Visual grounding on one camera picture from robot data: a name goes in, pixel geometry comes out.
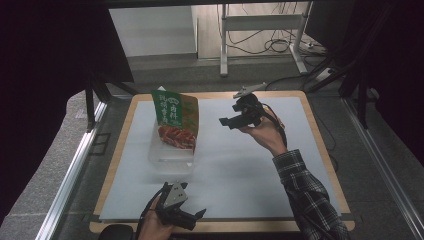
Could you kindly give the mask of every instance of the plaid shirt sleeve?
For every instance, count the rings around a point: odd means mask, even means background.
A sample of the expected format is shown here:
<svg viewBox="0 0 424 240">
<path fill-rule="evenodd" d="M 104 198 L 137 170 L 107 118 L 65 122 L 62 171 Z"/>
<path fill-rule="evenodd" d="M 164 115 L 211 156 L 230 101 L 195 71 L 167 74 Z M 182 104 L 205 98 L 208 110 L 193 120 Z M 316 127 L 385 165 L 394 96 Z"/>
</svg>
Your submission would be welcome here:
<svg viewBox="0 0 424 240">
<path fill-rule="evenodd" d="M 346 226 L 330 204 L 325 187 L 306 169 L 300 151 L 276 156 L 273 162 L 305 239 L 349 239 Z"/>
</svg>

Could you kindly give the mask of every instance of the hand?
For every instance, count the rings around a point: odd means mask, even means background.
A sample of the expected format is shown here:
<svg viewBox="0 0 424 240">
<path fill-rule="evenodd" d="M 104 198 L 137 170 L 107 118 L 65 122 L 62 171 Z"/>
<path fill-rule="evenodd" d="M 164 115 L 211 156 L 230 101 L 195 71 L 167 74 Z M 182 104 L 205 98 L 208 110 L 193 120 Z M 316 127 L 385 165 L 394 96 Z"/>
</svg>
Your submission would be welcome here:
<svg viewBox="0 0 424 240">
<path fill-rule="evenodd" d="M 269 110 L 266 110 L 269 115 L 273 116 L 284 128 L 283 123 Z M 268 149 L 275 157 L 287 152 L 287 147 L 283 143 L 283 138 L 275 127 L 274 123 L 266 117 L 261 117 L 261 123 L 256 127 L 241 127 L 239 130 L 243 133 L 250 134 L 257 143 Z"/>
<path fill-rule="evenodd" d="M 155 209 L 159 198 L 156 198 L 150 209 Z M 147 212 L 140 230 L 138 240 L 167 240 L 171 236 L 174 225 L 163 225 L 154 210 Z"/>
</svg>

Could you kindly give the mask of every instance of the wall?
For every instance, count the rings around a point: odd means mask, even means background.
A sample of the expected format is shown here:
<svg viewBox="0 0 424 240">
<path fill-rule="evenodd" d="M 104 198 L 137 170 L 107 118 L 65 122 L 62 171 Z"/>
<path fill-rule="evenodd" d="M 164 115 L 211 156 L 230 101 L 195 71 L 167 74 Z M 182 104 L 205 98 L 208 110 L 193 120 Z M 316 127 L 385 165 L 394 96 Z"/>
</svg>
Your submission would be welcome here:
<svg viewBox="0 0 424 240">
<path fill-rule="evenodd" d="M 109 12 L 127 57 L 196 52 L 191 6 Z"/>
</svg>

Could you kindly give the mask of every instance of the metal frame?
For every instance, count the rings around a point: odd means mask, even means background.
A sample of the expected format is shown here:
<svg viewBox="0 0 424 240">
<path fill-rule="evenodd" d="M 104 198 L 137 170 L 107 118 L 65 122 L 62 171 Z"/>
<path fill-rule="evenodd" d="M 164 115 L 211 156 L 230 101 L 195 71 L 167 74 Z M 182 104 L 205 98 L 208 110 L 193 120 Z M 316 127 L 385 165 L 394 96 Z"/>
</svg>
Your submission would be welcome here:
<svg viewBox="0 0 424 240">
<path fill-rule="evenodd" d="M 106 103 L 99 103 L 95 111 L 96 122 L 99 122 L 107 108 Z M 98 130 L 98 125 L 94 125 L 94 128 L 90 132 L 86 132 L 78 146 L 78 149 L 72 159 L 71 165 L 68 168 L 68 171 L 65 175 L 62 184 L 59 187 L 58 193 L 56 194 L 55 199 L 44 219 L 43 224 L 41 225 L 40 231 L 37 234 L 36 240 L 48 240 L 54 234 L 56 227 L 59 223 L 59 220 L 62 216 L 63 210 L 66 206 L 66 203 L 71 195 L 74 184 L 78 178 L 78 175 L 84 165 L 85 159 L 89 152 L 89 148 L 94 140 Z"/>
<path fill-rule="evenodd" d="M 308 2 L 302 14 L 262 15 L 262 16 L 227 16 L 227 4 L 222 5 L 221 16 L 221 77 L 228 76 L 227 31 L 283 30 L 297 29 L 296 39 L 290 44 L 290 51 L 300 74 L 307 74 L 305 64 L 299 53 L 299 44 L 305 30 L 312 2 Z"/>
<path fill-rule="evenodd" d="M 375 166 L 377 167 L 377 170 L 380 172 L 380 175 L 386 183 L 386 186 L 389 189 L 393 199 L 398 205 L 400 212 L 402 213 L 407 224 L 411 228 L 415 239 L 424 239 L 423 221 L 418 211 L 409 199 L 408 195 L 405 193 L 402 186 L 396 179 L 395 175 L 390 169 L 390 166 L 387 164 L 384 155 L 375 143 L 371 133 L 362 126 L 361 122 L 356 117 L 356 109 L 353 106 L 352 102 L 345 98 L 342 98 L 342 103 L 345 105 L 348 115 L 350 116 L 353 124 L 355 125 L 359 136 L 367 147 L 368 152 L 370 153 L 371 158 L 374 161 Z"/>
</svg>

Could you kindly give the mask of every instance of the clear plastic tray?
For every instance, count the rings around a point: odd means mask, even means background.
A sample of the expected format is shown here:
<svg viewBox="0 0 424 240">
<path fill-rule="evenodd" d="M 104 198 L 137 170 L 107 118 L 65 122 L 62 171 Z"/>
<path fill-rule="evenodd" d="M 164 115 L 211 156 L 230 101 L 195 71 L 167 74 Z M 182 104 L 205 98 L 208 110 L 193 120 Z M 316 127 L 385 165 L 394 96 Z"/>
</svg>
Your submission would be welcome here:
<svg viewBox="0 0 424 240">
<path fill-rule="evenodd" d="M 180 149 L 160 140 L 157 123 L 153 126 L 149 161 L 160 173 L 190 174 L 194 168 L 192 149 Z"/>
</svg>

